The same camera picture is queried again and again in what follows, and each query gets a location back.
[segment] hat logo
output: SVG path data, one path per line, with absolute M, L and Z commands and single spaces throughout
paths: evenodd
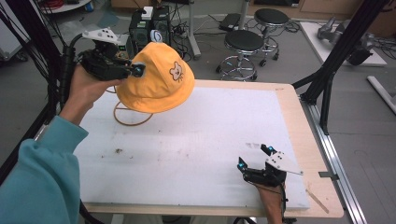
M 169 70 L 169 73 L 173 77 L 174 81 L 182 81 L 183 80 L 183 71 L 181 69 L 181 65 L 178 62 L 175 62 L 175 67 Z

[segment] bucket hat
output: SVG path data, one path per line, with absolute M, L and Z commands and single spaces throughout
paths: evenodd
M 120 102 L 134 111 L 160 113 L 185 102 L 194 74 L 179 54 L 162 42 L 148 43 L 132 63 L 146 66 L 142 77 L 128 77 L 117 87 Z

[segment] white box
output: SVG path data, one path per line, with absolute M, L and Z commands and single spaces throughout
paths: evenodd
M 142 13 L 142 20 L 150 21 L 152 17 L 152 7 L 143 7 L 146 13 Z

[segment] black pole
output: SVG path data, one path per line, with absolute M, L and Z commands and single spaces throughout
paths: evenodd
M 332 92 L 332 80 L 344 60 L 353 52 L 355 46 L 361 40 L 361 37 L 388 1 L 389 0 L 363 1 L 348 27 L 335 44 L 332 52 L 330 52 L 329 57 L 319 70 L 311 76 L 292 84 L 292 86 L 297 89 L 311 82 L 308 90 L 301 95 L 301 99 L 308 102 L 310 105 L 315 105 L 318 97 L 324 91 L 319 124 L 326 134 L 329 134 L 327 124 Z

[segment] teal sleeve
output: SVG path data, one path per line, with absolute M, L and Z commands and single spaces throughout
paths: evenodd
M 88 135 L 55 117 L 41 137 L 21 143 L 0 187 L 0 223 L 78 223 L 79 167 L 73 155 Z

